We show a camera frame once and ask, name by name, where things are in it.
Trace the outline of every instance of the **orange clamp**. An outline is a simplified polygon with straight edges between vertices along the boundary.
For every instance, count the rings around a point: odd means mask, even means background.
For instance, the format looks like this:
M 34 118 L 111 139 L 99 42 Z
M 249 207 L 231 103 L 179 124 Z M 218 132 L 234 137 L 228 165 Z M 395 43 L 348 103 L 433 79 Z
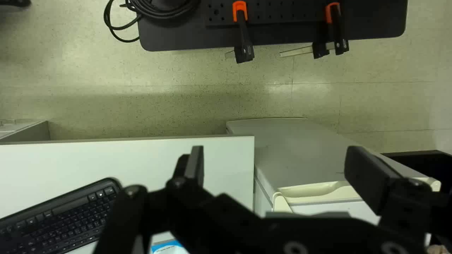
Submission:
M 340 2 L 340 1 L 334 1 L 334 2 L 328 4 L 327 8 L 325 8 L 327 24 L 334 24 L 334 17 L 332 17 L 332 14 L 331 14 L 331 10 L 332 10 L 332 7 L 335 7 L 335 5 L 338 7 L 340 14 L 341 14 L 341 2 Z
M 245 21 L 249 21 L 249 8 L 245 0 L 235 0 L 235 2 L 232 2 L 232 19 L 235 22 L 239 22 L 239 11 L 243 11 Z

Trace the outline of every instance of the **pegboard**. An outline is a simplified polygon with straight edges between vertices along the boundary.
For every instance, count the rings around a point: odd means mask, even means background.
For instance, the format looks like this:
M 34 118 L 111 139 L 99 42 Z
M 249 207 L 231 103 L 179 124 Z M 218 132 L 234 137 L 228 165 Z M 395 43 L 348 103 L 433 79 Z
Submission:
M 232 19 L 234 0 L 208 0 L 210 26 L 235 24 Z M 325 19 L 325 5 L 331 0 L 246 0 L 249 24 L 282 24 L 282 22 L 316 22 Z

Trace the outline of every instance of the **white desk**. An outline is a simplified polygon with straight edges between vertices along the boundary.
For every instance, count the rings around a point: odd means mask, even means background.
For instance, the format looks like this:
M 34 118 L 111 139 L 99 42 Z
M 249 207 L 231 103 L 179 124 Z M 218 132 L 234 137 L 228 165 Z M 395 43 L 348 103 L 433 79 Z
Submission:
M 253 208 L 255 138 L 212 137 L 0 145 L 0 217 L 106 176 L 160 189 L 193 145 L 205 146 L 205 187 Z

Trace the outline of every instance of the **black keyboard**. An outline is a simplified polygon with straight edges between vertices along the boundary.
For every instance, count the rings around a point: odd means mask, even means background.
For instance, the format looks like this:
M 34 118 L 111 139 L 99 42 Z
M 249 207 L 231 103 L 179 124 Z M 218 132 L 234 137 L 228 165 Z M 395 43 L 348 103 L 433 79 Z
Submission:
M 67 252 L 97 241 L 121 185 L 106 177 L 0 220 L 0 254 Z

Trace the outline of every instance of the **white printer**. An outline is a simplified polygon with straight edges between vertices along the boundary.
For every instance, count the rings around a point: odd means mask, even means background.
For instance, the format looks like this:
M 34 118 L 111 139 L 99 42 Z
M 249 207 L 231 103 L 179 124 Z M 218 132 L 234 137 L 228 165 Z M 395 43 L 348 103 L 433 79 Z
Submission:
M 307 118 L 258 118 L 227 122 L 229 134 L 256 137 L 255 211 L 317 214 L 348 211 L 378 223 L 344 175 L 347 149 L 359 145 Z M 373 152 L 405 176 L 440 190 L 441 182 Z

